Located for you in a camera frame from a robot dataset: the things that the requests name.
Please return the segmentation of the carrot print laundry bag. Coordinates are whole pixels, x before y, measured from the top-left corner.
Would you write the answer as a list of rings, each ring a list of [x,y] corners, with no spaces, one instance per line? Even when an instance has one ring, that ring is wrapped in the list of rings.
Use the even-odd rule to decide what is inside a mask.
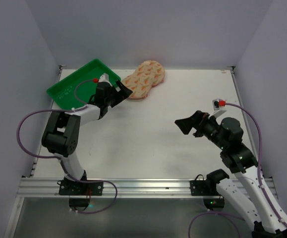
[[[165,69],[159,62],[146,60],[121,82],[132,91],[129,99],[140,100],[146,98],[153,87],[164,82],[165,75]]]

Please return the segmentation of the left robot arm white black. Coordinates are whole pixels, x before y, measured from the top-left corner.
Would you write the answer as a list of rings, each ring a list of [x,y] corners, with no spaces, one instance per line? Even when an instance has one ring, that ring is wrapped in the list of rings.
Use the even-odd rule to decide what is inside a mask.
[[[107,80],[97,83],[95,93],[84,106],[70,111],[53,110],[42,136],[42,146],[59,161],[64,177],[70,181],[86,183],[85,170],[75,152],[81,126],[100,120],[108,112],[132,94],[121,81],[116,86]]]

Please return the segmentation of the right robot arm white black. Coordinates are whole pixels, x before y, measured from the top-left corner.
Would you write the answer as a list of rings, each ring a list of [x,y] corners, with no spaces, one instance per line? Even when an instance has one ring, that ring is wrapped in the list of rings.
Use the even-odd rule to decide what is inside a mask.
[[[183,134],[189,134],[194,128],[194,137],[205,136],[220,148],[224,165],[247,193],[237,189],[222,169],[207,174],[205,183],[231,203],[250,227],[252,237],[287,238],[287,214],[262,178],[257,159],[243,144],[240,122],[228,117],[217,123],[214,116],[196,111],[188,118],[177,119],[175,124]]]

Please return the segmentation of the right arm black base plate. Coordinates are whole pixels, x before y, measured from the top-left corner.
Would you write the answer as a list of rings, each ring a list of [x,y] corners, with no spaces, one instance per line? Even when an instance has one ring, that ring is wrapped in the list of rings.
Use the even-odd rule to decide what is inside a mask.
[[[218,194],[214,184],[202,174],[190,180],[190,192],[192,196],[203,198],[204,206],[210,211],[222,211],[225,207],[225,199]]]

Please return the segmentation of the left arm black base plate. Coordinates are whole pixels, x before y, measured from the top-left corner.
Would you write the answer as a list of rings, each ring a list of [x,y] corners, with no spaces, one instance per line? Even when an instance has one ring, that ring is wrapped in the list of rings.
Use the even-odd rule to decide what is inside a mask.
[[[69,198],[68,204],[71,209],[83,211],[90,205],[91,196],[101,196],[103,182],[80,183],[64,178],[57,181],[58,194],[61,196],[84,196],[84,198]]]

